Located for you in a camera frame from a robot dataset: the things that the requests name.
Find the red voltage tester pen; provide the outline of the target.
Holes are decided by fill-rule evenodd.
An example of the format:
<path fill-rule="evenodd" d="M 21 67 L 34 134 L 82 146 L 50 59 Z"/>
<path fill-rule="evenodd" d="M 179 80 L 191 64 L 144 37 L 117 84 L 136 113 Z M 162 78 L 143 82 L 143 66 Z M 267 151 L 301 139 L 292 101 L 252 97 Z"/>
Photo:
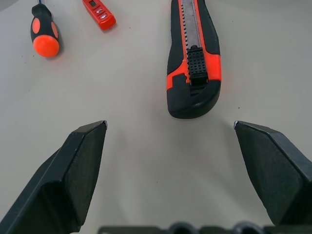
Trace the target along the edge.
<path fill-rule="evenodd" d="M 82 0 L 82 3 L 101 30 L 109 30 L 116 24 L 114 15 L 101 0 Z"/>

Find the black orange utility knife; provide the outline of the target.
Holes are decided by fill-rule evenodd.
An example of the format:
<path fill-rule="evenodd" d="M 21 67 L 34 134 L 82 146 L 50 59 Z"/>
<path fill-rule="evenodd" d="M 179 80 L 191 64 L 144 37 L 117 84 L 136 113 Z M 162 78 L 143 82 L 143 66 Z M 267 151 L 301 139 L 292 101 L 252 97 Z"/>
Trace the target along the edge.
<path fill-rule="evenodd" d="M 205 115 L 218 101 L 221 82 L 219 39 L 205 0 L 172 0 L 168 112 L 179 119 Z"/>

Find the black orange handled screwdriver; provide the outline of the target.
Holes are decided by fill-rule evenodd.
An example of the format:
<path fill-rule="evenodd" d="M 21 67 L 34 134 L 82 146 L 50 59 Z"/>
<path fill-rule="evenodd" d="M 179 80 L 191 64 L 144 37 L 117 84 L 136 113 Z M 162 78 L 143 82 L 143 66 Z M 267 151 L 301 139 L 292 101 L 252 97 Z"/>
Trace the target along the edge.
<path fill-rule="evenodd" d="M 42 57 L 53 58 L 59 53 L 59 31 L 51 11 L 42 0 L 32 7 L 30 35 L 34 50 Z"/>

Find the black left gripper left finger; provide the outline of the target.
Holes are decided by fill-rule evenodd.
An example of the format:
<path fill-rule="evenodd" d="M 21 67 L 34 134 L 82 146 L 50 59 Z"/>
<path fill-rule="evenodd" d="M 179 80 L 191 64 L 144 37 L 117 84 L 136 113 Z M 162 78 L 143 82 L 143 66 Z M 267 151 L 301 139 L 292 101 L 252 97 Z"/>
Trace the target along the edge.
<path fill-rule="evenodd" d="M 0 222 L 0 234 L 71 234 L 85 223 L 98 180 L 106 121 L 79 127 L 37 169 Z"/>

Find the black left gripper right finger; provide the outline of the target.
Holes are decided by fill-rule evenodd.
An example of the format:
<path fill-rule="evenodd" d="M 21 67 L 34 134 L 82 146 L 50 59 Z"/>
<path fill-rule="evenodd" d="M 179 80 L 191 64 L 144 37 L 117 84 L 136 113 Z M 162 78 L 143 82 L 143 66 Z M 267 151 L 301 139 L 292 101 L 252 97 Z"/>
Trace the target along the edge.
<path fill-rule="evenodd" d="M 236 121 L 250 181 L 274 225 L 312 225 L 312 161 L 281 132 Z"/>

